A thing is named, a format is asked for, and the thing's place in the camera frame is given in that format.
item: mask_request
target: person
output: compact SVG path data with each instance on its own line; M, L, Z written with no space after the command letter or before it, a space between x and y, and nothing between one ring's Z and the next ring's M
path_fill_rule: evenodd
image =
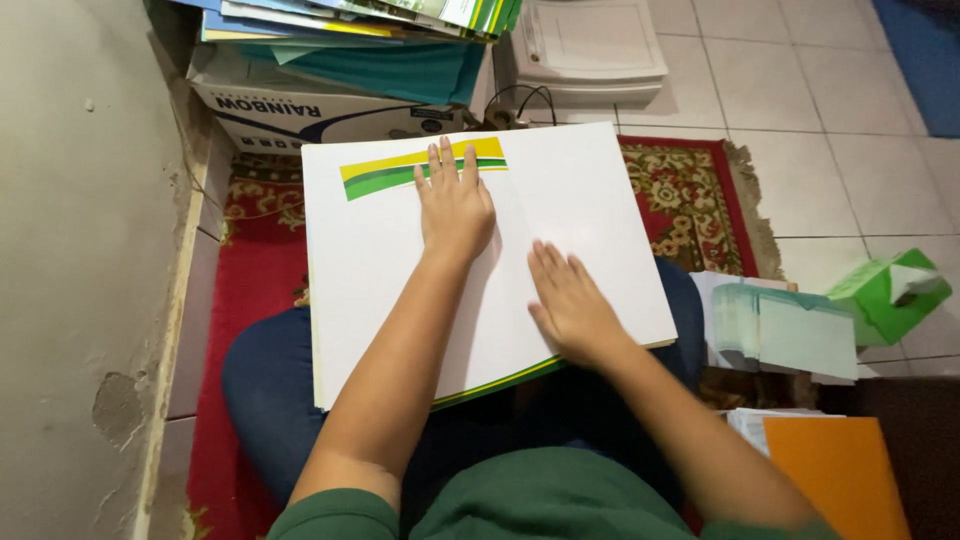
M508 422L444 418L466 404L429 415L495 211L471 146L462 178L446 137L428 155L430 182L415 169L422 257L336 405L312 406L304 308L252 325L225 359L241 446L286 505L269 539L691 538L684 500L703 516L704 538L836 538L784 474L692 395L706 357L702 307L689 276L664 260L679 339L655 357L575 255L535 241L530 314L571 367L536 380Z

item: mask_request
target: green shirt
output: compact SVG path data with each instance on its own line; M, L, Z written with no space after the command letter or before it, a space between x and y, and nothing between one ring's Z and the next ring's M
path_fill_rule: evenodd
M288 507L268 540L395 540L399 516L360 489L331 489ZM442 538L693 538L642 479L593 452L539 448L500 455L454 477L410 533ZM701 538L838 539L822 522L802 531L707 523Z

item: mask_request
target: blue mat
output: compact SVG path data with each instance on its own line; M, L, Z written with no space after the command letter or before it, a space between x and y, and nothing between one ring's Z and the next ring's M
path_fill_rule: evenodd
M874 0L931 136L960 138L960 25L904 0Z

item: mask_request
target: hand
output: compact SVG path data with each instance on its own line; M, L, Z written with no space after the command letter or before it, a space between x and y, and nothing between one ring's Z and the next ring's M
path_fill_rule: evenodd
M414 167L414 181L420 195L423 228L423 256L453 264L469 265L490 243L496 212L489 191L477 171L477 154L472 144L464 152L463 179L457 175L457 161L450 139L440 137L443 164L437 145L427 150L430 182L423 169Z
M623 347L636 346L576 256L564 260L553 244L536 240L527 263L540 296L530 314L567 360L597 369Z

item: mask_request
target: blue jeans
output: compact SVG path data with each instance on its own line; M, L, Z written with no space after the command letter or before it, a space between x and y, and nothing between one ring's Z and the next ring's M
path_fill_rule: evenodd
M657 258L657 268L678 339L652 352L695 391L707 358L700 295L673 263ZM407 530L457 472L543 446L594 450L634 471L674 507L682 505L683 491L662 454L601 377L567 367L543 379L544 388L517 417L509 411L512 389L430 415L404 477ZM309 307L287 309L241 332L227 352L221 384L244 454L276 501L286 504L325 418L313 406ZM491 414L477 418L478 411Z

